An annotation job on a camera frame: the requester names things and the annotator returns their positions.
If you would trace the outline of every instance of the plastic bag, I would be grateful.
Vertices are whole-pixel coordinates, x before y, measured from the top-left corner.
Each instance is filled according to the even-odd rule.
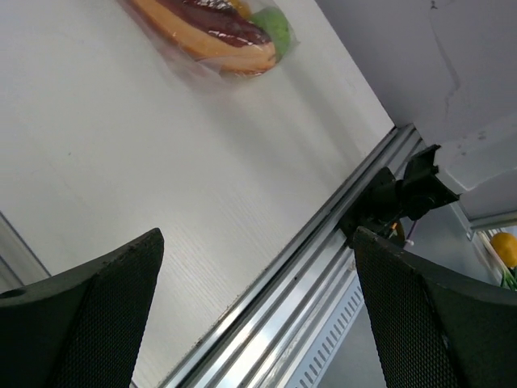
[[[167,65],[189,78],[255,76],[278,64],[296,38],[269,0],[119,0]]]

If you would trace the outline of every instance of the bread bun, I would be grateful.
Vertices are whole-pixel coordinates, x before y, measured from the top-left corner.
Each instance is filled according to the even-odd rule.
[[[165,38],[196,60],[223,70],[261,74],[276,63],[275,46],[260,27],[225,0],[132,0]]]

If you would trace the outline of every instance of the orange fruit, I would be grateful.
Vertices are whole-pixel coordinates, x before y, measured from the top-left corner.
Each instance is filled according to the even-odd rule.
[[[513,234],[497,233],[490,240],[490,244],[508,268],[517,267],[517,238]]]
[[[251,17],[251,9],[247,2],[242,0],[228,0],[229,3],[237,10],[240,16],[244,19],[249,19]]]

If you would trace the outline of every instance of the white tabletop surface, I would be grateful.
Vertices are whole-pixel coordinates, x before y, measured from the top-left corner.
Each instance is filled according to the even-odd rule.
[[[116,0],[0,2],[0,210],[54,274],[165,236],[140,388],[392,128],[316,3],[277,2],[300,45],[216,94],[168,73]]]

